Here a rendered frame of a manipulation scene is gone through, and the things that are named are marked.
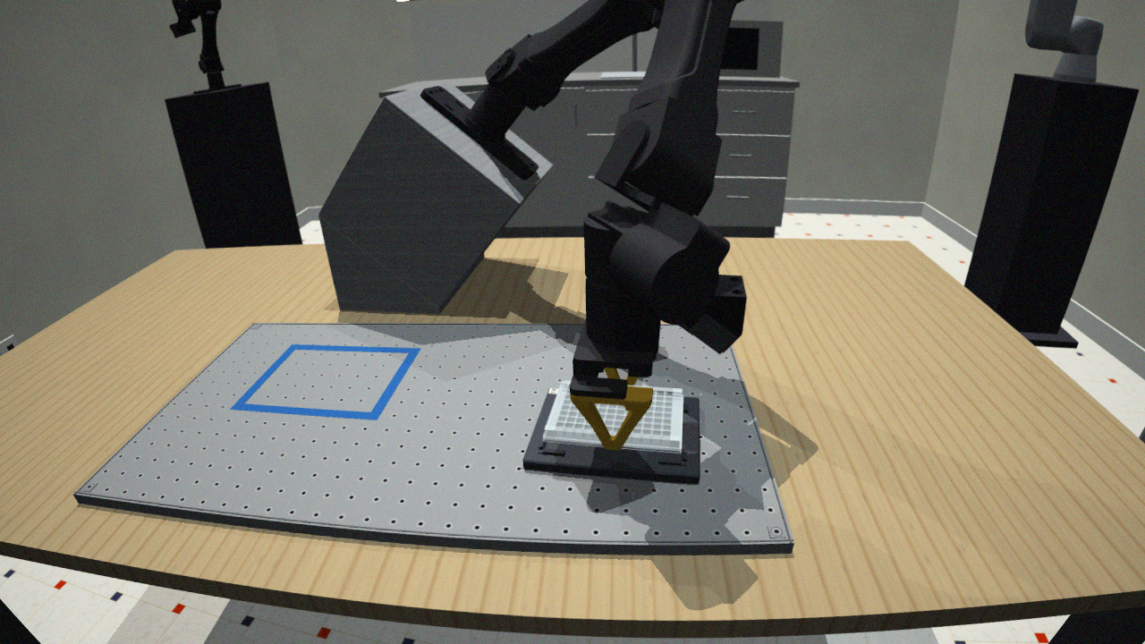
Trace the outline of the blue tape rectangle outline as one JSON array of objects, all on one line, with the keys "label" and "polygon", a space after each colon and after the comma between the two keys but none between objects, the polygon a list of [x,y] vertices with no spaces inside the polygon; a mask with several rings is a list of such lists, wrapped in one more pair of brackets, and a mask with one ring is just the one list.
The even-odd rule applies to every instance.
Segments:
[{"label": "blue tape rectangle outline", "polygon": [[[253,393],[263,385],[263,383],[279,368],[279,366],[295,351],[295,350],[316,350],[316,351],[344,351],[344,352],[369,352],[369,353],[409,353],[404,362],[398,368],[395,376],[390,380],[387,388],[382,392],[381,398],[377,400],[376,408],[372,413],[361,413],[361,411],[335,411],[335,409],[308,409],[308,408],[295,408],[295,407],[283,407],[283,406],[258,406],[258,405],[246,405],[246,401],[252,398]],[[420,348],[393,348],[393,347],[361,347],[361,346],[332,346],[332,345],[291,345],[283,355],[267,370],[263,375],[255,382],[254,385],[232,406],[232,409],[240,409],[240,411],[261,411],[261,413],[297,413],[297,415],[310,415],[319,417],[333,417],[333,419],[373,419],[380,416],[382,409],[387,406],[388,401],[395,390],[398,387],[400,382],[402,382],[406,370],[414,362]]]}]

